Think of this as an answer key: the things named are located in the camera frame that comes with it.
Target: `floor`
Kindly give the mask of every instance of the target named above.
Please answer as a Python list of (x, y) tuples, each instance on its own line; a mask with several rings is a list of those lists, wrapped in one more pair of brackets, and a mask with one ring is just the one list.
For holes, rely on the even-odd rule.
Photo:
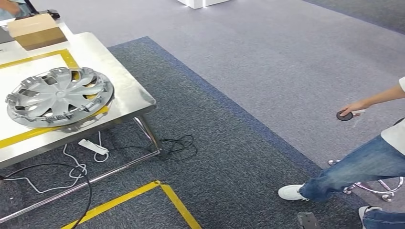
[[(321, 168), (153, 40), (137, 39), (109, 50), (157, 99), (157, 109), (147, 115), (157, 134), (171, 139), (193, 135), (198, 152), (183, 161), (180, 160), (193, 155), (193, 148), (173, 154), (168, 160), (154, 157), (95, 183), (91, 208), (160, 180), (173, 188), (204, 229), (293, 229), (298, 227), (297, 213), (308, 211), (316, 215), (324, 229), (361, 227), (358, 207), (366, 203), (355, 195), (339, 193), (322, 204), (279, 198), (277, 190), (281, 186), (307, 180)], [(134, 147), (120, 149), (148, 145), (132, 120), (103, 130), (101, 136), (103, 146), (111, 150), (110, 158), (104, 163), (93, 161), (93, 154), (77, 145), (77, 141), (67, 148), (67, 153), (87, 164), (90, 177), (146, 153)], [(97, 134), (86, 139), (96, 142)], [(0, 174), (45, 162), (73, 163), (62, 155), (60, 147), (1, 170)], [(23, 175), (31, 177), (43, 190), (71, 184), (68, 171), (47, 166), (32, 168)], [(6, 181), (0, 185), (0, 216), (58, 192), (39, 195), (27, 182)], [(81, 189), (1, 226), (60, 228), (82, 214), (87, 192)], [(78, 229), (185, 228), (184, 220), (170, 205), (162, 192), (148, 191), (94, 217)]]
[[(403, 101), (373, 107), (353, 122), (334, 115), (403, 75), (405, 37), (395, 31), (405, 31), (404, 4), (308, 1), (323, 7), (300, 0), (233, 0), (200, 10), (176, 0), (33, 3), (58, 10), (74, 33), (91, 31), (106, 46), (151, 37), (326, 168), (403, 117)], [(392, 210), (405, 201), (404, 190), (390, 204), (359, 195)]]

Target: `round black object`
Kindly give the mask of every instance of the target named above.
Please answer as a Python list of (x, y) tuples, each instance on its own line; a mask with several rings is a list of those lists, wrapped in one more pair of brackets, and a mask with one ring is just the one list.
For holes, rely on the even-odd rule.
[(350, 113), (348, 113), (347, 115), (345, 115), (345, 116), (341, 116), (341, 113), (343, 113), (344, 111), (339, 111), (337, 114), (336, 114), (336, 117), (339, 119), (339, 120), (341, 120), (341, 121), (349, 121), (349, 120), (351, 120), (352, 118), (353, 118), (353, 113), (352, 112), (350, 112)]

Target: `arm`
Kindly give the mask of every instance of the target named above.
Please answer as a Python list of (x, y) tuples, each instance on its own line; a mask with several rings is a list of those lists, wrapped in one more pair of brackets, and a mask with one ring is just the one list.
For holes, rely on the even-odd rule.
[(368, 106), (372, 106), (374, 104), (380, 104), (384, 102), (388, 102), (395, 99), (403, 99), (405, 98), (405, 92), (403, 91), (401, 85), (395, 85), (394, 87), (378, 93), (370, 98), (364, 100), (364, 102)]
[(360, 100), (358, 102), (343, 107), (341, 110), (344, 110), (345, 112), (343, 112), (341, 116), (345, 116), (351, 111), (367, 109), (374, 104), (380, 104), (395, 99), (405, 98), (404, 89), (405, 89), (405, 77), (399, 80), (399, 84), (395, 85), (394, 87), (388, 90), (385, 90), (369, 98)]
[(20, 12), (18, 3), (9, 0), (0, 0), (0, 8), (8, 11), (12, 15), (17, 15)]

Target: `cable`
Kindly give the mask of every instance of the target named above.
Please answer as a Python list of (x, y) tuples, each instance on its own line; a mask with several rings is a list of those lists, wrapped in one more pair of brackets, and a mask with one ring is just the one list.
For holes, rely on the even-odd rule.
[[(99, 140), (99, 146), (102, 146), (102, 145), (101, 145), (102, 142), (101, 142), (101, 133), (100, 133), (100, 132), (98, 132), (98, 140)], [(192, 135), (184, 135), (184, 136), (180, 137), (179, 139), (161, 139), (160, 141), (161, 141), (162, 144), (165, 145), (165, 146), (169, 145), (169, 151), (168, 151), (168, 156), (169, 156), (169, 158), (168, 158), (168, 159), (170, 159), (170, 160), (173, 160), (173, 161), (183, 161), (183, 160), (189, 159), (189, 158), (191, 158), (191, 157), (194, 157), (194, 156), (196, 156), (196, 155), (198, 154), (198, 149), (197, 149), (197, 147), (196, 147), (196, 146), (194, 145), (194, 143), (193, 143), (194, 137), (193, 137)], [(154, 145), (151, 144), (148, 148), (141, 147), (141, 146), (124, 146), (124, 147), (120, 147), (120, 148), (110, 149), (110, 151), (113, 151), (113, 150), (120, 150), (120, 149), (125, 149), (125, 148), (138, 148), (138, 149), (142, 149), (142, 150), (145, 150), (145, 151), (152, 152), (152, 150), (150, 149), (152, 146), (154, 146)], [(194, 149), (194, 152), (193, 152), (193, 154), (191, 154), (190, 156), (185, 157), (185, 158), (181, 158), (181, 159), (178, 159), (178, 158), (174, 158), (174, 157), (173, 157), (173, 155), (177, 155), (177, 154), (183, 152), (184, 150), (190, 149), (191, 147)], [(88, 199), (88, 204), (87, 204), (87, 206), (86, 206), (86, 210), (85, 210), (84, 214), (83, 214), (83, 215), (80, 217), (80, 219), (75, 223), (75, 225), (73, 225), (72, 229), (74, 229), (74, 228), (76, 228), (76, 226), (79, 224), (79, 222), (83, 219), (83, 217), (86, 215), (86, 212), (87, 212), (87, 211), (89, 210), (89, 208), (90, 208), (91, 198), (92, 198), (92, 188), (91, 188), (90, 181), (89, 181), (89, 179), (88, 179), (88, 177), (87, 177), (86, 164), (80, 164), (80, 163), (78, 162), (78, 160), (77, 160), (73, 155), (68, 154), (68, 153), (66, 152), (66, 149), (67, 149), (67, 144), (64, 145), (63, 154), (66, 155), (66, 156), (68, 156), (68, 157), (70, 157), (70, 158), (72, 158), (72, 159), (75, 161), (76, 166), (71, 166), (71, 165), (62, 164), (62, 163), (38, 164), (38, 165), (28, 166), (28, 167), (19, 169), (19, 170), (15, 171), (15, 172), (9, 174), (9, 175), (6, 176), (6, 177), (0, 176), (0, 180), (15, 181), (15, 180), (22, 180), (22, 179), (24, 179), (24, 180), (27, 180), (27, 181), (28, 181), (28, 183), (32, 186), (32, 188), (33, 188), (36, 192), (38, 192), (38, 193), (45, 193), (45, 192), (48, 192), (48, 191), (51, 191), (51, 190), (55, 190), (55, 189), (71, 188), (71, 187), (73, 187), (73, 186), (75, 186), (75, 185), (77, 184), (77, 182), (78, 182), (78, 180), (79, 180), (80, 178), (83, 178), (83, 177), (84, 177), (84, 178), (86, 179), (86, 182), (87, 182), (88, 186), (89, 186), (89, 199)], [(96, 162), (99, 162), (99, 163), (106, 161), (106, 160), (108, 159), (108, 157), (109, 157), (109, 154), (106, 153), (106, 155), (107, 155), (106, 158), (105, 158), (103, 161), (98, 161), (98, 160), (96, 159), (96, 155), (97, 155), (97, 154), (98, 154), (98, 153), (95, 153), (95, 154), (94, 154), (94, 160), (95, 160)], [(54, 187), (54, 188), (50, 188), (50, 189), (45, 190), (45, 191), (40, 191), (40, 190), (31, 182), (31, 180), (30, 180), (29, 178), (27, 178), (27, 177), (10, 178), (11, 176), (13, 176), (13, 175), (15, 175), (15, 174), (17, 174), (17, 173), (20, 173), (20, 172), (22, 172), (22, 171), (24, 171), (24, 170), (26, 170), (26, 169), (29, 169), (29, 168), (32, 168), (32, 167), (38, 167), (38, 166), (45, 166), (45, 165), (62, 165), (62, 166), (71, 167), (72, 169), (71, 169), (70, 172), (69, 172), (69, 177), (70, 177), (70, 178), (74, 178), (75, 181), (74, 181), (73, 184), (70, 185), (70, 186), (66, 186), (66, 187)], [(73, 175), (72, 175), (73, 171), (75, 171), (75, 170), (80, 171), (80, 174), (79, 174), (78, 176), (73, 176)]]
[[(98, 145), (99, 145), (99, 146), (102, 146), (102, 145), (101, 145), (101, 132), (100, 132), (100, 131), (98, 132)], [(105, 161), (107, 161), (107, 159), (110, 157), (109, 153), (106, 153), (106, 154), (105, 154), (105, 155), (106, 155), (106, 158), (104, 158), (104, 160), (102, 160), (102, 161), (99, 161), (99, 160), (97, 160), (97, 158), (96, 158), (96, 157), (97, 157), (97, 154), (98, 154), (98, 153), (95, 153), (93, 158), (94, 158), (94, 160), (95, 160), (96, 162), (98, 162), (98, 163), (105, 162)]]
[[(169, 156), (169, 158), (168, 158), (169, 160), (184, 161), (184, 160), (190, 159), (198, 154), (198, 148), (193, 143), (194, 137), (192, 135), (184, 135), (178, 139), (161, 139), (160, 141), (165, 146), (169, 145), (169, 149), (168, 149), (168, 153), (167, 153)], [(153, 144), (149, 145), (148, 148), (144, 148), (141, 146), (124, 146), (124, 147), (120, 147), (120, 148), (110, 149), (110, 151), (126, 149), (126, 148), (138, 148), (138, 149), (146, 150), (151, 153), (154, 151), (151, 149), (152, 147), (154, 147)], [(194, 148), (194, 152), (190, 156), (181, 158), (181, 159), (173, 157), (173, 155), (182, 153), (182, 152), (184, 152), (184, 150), (187, 150), (190, 148)]]
[[(13, 173), (12, 173), (12, 174), (6, 176), (5, 180), (26, 180), (26, 181), (31, 185), (31, 187), (32, 187), (37, 193), (39, 193), (39, 194), (42, 194), (42, 193), (45, 193), (45, 192), (49, 192), (49, 191), (52, 191), (52, 190), (56, 190), (56, 189), (71, 188), (71, 187), (75, 186), (75, 185), (77, 184), (77, 182), (79, 181), (80, 178), (83, 178), (84, 175), (87, 175), (87, 169), (86, 169), (86, 165), (85, 165), (85, 164), (80, 164), (74, 156), (72, 156), (72, 155), (66, 153), (66, 148), (67, 148), (67, 144), (64, 145), (63, 154), (66, 155), (66, 156), (68, 156), (68, 157), (70, 157), (70, 158), (72, 158), (72, 159), (75, 161), (75, 163), (76, 163), (76, 166), (74, 167), (74, 169), (72, 168), (72, 170), (70, 170), (70, 172), (69, 172), (69, 177), (76, 179), (76, 180), (73, 182), (72, 185), (64, 186), (64, 187), (53, 187), (53, 188), (47, 189), (47, 190), (45, 190), (45, 191), (40, 191), (40, 190), (32, 183), (32, 181), (31, 181), (29, 178), (27, 178), (27, 177), (8, 178), (8, 177), (11, 177), (11, 176), (12, 176), (12, 174), (13, 174)], [(79, 176), (75, 177), (75, 176), (72, 175), (72, 172), (75, 171), (75, 169), (78, 169), (78, 167), (82, 168), (82, 171), (81, 171), (81, 173), (80, 173)]]
[(82, 219), (86, 216), (87, 211), (90, 209), (90, 205), (91, 205), (91, 199), (92, 199), (92, 188), (91, 188), (91, 183), (90, 180), (88, 179), (87, 175), (84, 174), (84, 171), (80, 171), (79, 168), (75, 167), (75, 166), (71, 166), (71, 165), (67, 165), (67, 164), (62, 164), (62, 163), (45, 163), (45, 164), (37, 164), (37, 165), (33, 165), (33, 166), (28, 166), (22, 169), (19, 169), (11, 174), (9, 174), (6, 177), (1, 177), (1, 179), (4, 178), (4, 180), (15, 180), (15, 178), (10, 178), (11, 176), (18, 174), (26, 169), (29, 168), (33, 168), (33, 167), (39, 167), (39, 166), (49, 166), (49, 165), (59, 165), (59, 166), (66, 166), (66, 167), (71, 167), (73, 170), (78, 170), (80, 172), (80, 176), (84, 177), (86, 179), (86, 183), (88, 186), (88, 190), (89, 190), (89, 197), (88, 197), (88, 201), (87, 201), (87, 205), (85, 208), (84, 213), (81, 215), (81, 217), (77, 220), (77, 222), (73, 225), (73, 227), (71, 229), (74, 229), (77, 227), (77, 225), (80, 223), (80, 221), (82, 221)]

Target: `table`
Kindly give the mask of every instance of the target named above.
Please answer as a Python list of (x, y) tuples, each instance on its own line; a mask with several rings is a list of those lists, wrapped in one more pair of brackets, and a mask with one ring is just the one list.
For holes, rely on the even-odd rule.
[[(166, 158), (167, 153), (162, 150), (160, 140), (155, 137), (155, 134), (144, 116), (145, 113), (153, 110), (156, 107), (156, 100), (135, 80), (135, 78), (93, 34), (88, 32), (71, 34), (64, 24), (61, 24), (60, 27), (66, 33), (68, 38), (67, 42), (32, 51), (24, 50), (17, 42), (0, 44), (0, 50), (3, 50), (0, 52), (0, 64), (33, 57), (56, 50), (67, 49), (79, 66), (93, 68), (95, 71), (105, 74), (110, 79), (114, 85), (115, 92), (114, 98), (108, 105), (109, 111), (104, 115), (90, 118), (85, 122), (78, 122), (72, 125), (64, 126), (57, 131), (48, 132), (1, 148), (0, 168), (19, 163), (27, 158), (62, 146), (85, 135), (95, 133), (128, 118), (134, 119), (148, 139), (156, 146), (156, 151), (93, 178), (90, 180), (90, 183), (102, 180), (153, 156), (160, 155), (161, 157)], [(15, 86), (16, 85), (8, 85), (8, 93), (10, 93)], [(17, 128), (21, 131), (23, 129), (29, 130), (29, 128), (11, 121), (7, 115), (5, 107), (6, 103), (0, 105), (0, 126), (2, 129)], [(10, 134), (0, 134), (0, 140), (7, 137), (7, 135)], [(9, 216), (3, 217), (0, 219), (0, 223), (79, 190), (86, 185), (87, 183), (82, 183), (58, 195), (45, 199)]]

